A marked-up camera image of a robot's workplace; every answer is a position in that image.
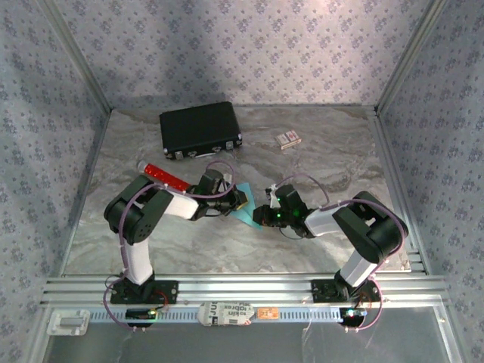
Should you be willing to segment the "light blue paper sheet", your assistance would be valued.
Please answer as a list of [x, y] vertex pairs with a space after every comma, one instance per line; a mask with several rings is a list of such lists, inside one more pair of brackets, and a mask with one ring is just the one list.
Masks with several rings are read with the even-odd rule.
[[262, 227], [258, 226], [253, 221], [253, 210], [256, 208], [256, 205], [255, 205], [254, 196], [251, 191], [249, 183], [248, 182], [241, 183], [236, 185], [236, 187], [247, 195], [249, 203], [243, 209], [231, 212], [231, 216], [239, 219], [240, 221], [249, 225], [252, 228], [255, 228], [257, 230], [262, 230]]

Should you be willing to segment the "red tube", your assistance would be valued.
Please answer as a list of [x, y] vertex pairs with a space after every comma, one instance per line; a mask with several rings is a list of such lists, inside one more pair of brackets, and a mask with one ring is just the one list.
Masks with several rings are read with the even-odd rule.
[[186, 181], [183, 181], [160, 167], [143, 160], [138, 162], [138, 171], [154, 178], [163, 185], [176, 189], [177, 191], [186, 191], [191, 186]]

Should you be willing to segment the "small playing card box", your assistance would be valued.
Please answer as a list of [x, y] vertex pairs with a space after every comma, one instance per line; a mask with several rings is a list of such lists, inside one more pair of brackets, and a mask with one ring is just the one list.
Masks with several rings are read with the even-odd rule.
[[275, 140], [279, 144], [281, 150], [291, 148], [302, 141], [301, 137], [299, 137], [294, 129], [277, 135]]

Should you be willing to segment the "black case with metal corners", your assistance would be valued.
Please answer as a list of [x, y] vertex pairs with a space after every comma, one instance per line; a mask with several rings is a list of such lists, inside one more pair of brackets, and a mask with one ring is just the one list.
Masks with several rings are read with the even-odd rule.
[[229, 101], [163, 112], [159, 119], [163, 153], [169, 160], [234, 150], [243, 143]]

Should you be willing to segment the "newspaper wrapped roll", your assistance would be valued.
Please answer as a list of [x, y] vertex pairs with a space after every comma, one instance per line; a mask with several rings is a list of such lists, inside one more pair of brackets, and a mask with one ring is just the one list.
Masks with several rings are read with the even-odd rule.
[[247, 302], [205, 302], [197, 312], [198, 321], [206, 327], [247, 326], [255, 309]]

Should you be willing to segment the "left small controller board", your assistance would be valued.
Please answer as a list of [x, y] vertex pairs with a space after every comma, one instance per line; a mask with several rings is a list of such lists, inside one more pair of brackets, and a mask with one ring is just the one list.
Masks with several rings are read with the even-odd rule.
[[157, 317], [156, 309], [127, 309], [125, 313], [126, 320], [155, 320]]

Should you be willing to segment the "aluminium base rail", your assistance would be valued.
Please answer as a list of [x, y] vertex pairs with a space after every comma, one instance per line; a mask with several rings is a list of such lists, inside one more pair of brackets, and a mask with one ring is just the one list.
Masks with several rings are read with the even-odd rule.
[[[206, 301], [242, 301], [255, 305], [309, 303], [311, 282], [330, 280], [329, 274], [188, 274], [159, 275], [162, 281], [178, 282], [177, 303], [194, 305]], [[442, 276], [422, 273], [379, 273], [387, 306], [432, 306], [450, 300]], [[47, 306], [100, 306], [105, 291], [101, 275], [51, 278], [43, 287], [40, 302]]]

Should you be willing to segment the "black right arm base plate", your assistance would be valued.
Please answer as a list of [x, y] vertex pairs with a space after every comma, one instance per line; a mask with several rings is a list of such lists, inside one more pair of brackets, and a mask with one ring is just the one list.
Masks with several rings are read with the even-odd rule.
[[311, 293], [314, 303], [376, 303], [380, 300], [377, 285], [369, 280], [358, 287], [331, 279], [312, 280]]

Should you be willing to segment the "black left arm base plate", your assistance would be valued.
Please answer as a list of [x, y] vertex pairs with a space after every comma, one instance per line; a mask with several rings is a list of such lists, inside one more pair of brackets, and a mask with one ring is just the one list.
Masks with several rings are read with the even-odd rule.
[[165, 305], [175, 304], [178, 297], [178, 282], [148, 280], [142, 285], [128, 279], [114, 284], [110, 303], [114, 305]]

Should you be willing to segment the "white plastic bracket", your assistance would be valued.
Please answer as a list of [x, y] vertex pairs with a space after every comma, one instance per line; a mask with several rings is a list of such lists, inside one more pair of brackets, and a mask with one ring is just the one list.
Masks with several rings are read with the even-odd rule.
[[91, 313], [84, 309], [55, 309], [49, 318], [49, 336], [80, 337], [85, 335]]

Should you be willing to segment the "aluminium frame post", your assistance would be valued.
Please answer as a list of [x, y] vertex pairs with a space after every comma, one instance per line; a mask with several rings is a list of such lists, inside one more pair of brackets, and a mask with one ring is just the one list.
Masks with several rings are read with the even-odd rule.
[[416, 23], [414, 32], [399, 58], [399, 62], [396, 64], [396, 68], [392, 72], [389, 81], [375, 105], [374, 110], [377, 116], [382, 116], [388, 111], [390, 104], [402, 87], [403, 82], [411, 71], [420, 51], [423, 49], [425, 42], [431, 35], [447, 3], [448, 0], [429, 0], [427, 7], [424, 9], [419, 21]]
[[105, 116], [111, 113], [111, 107], [97, 81], [88, 61], [78, 46], [70, 28], [60, 12], [55, 0], [36, 0], [43, 14], [46, 16], [54, 33], [59, 38], [68, 58], [79, 73], [82, 81], [92, 94], [96, 104]]

